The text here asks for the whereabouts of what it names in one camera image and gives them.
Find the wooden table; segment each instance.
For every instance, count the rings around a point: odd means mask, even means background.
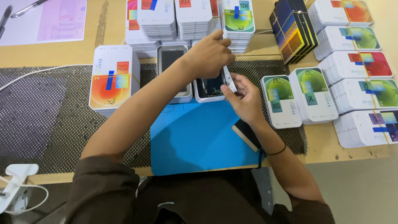
[[[268,17],[274,8],[276,0],[252,0],[256,18],[257,32],[270,30]],[[309,7],[314,0],[309,0]],[[393,37],[398,36],[398,20],[394,17],[394,9],[398,2],[385,0],[379,4],[377,0],[368,0],[375,23],[373,29],[391,65],[398,62],[398,48]],[[44,43],[34,45],[19,45],[1,47],[0,67],[23,66],[60,66],[73,64],[91,64],[94,49],[98,45],[121,44],[125,36],[125,0],[88,0],[86,30],[83,41]],[[281,59],[273,34],[254,35],[247,52],[237,55],[237,61]],[[155,63],[156,58],[140,59],[141,63]],[[319,62],[311,53],[299,64],[290,65],[295,68],[316,66]],[[380,145],[343,149],[338,142],[332,122],[326,124],[306,125],[304,130],[308,140],[307,155],[297,155],[303,163],[324,163],[356,159],[388,158],[395,145]],[[263,166],[269,166],[267,159]],[[250,168],[256,165],[231,167],[227,169]],[[140,176],[153,175],[150,167],[136,168]],[[73,173],[33,175],[28,179],[31,184],[49,184],[71,182]]]

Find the white phone holder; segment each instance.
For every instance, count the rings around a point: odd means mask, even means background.
[[[26,209],[28,200],[28,191],[24,184],[29,175],[34,175],[39,170],[37,164],[11,164],[6,169],[6,174],[12,176],[10,183],[4,189],[2,196],[0,196],[0,213],[8,209],[12,212],[23,212]]]

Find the paper document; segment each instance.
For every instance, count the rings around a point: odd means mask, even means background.
[[[36,0],[3,0],[0,14],[9,5],[15,13]],[[84,39],[87,0],[49,0],[28,13],[9,18],[0,46],[81,41]]]

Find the hand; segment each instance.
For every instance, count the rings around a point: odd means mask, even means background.
[[[216,78],[222,67],[235,60],[235,55],[227,48],[231,40],[229,38],[220,40],[222,34],[222,30],[213,32],[180,58],[183,61],[182,66],[189,68],[192,80]]]
[[[236,114],[250,126],[265,121],[259,89],[246,76],[231,73],[231,77],[238,91],[233,93],[226,85],[221,90]]]

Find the blue silicone mat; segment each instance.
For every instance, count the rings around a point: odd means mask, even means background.
[[[258,163],[231,127],[239,120],[227,101],[169,104],[150,128],[154,175],[190,173]]]

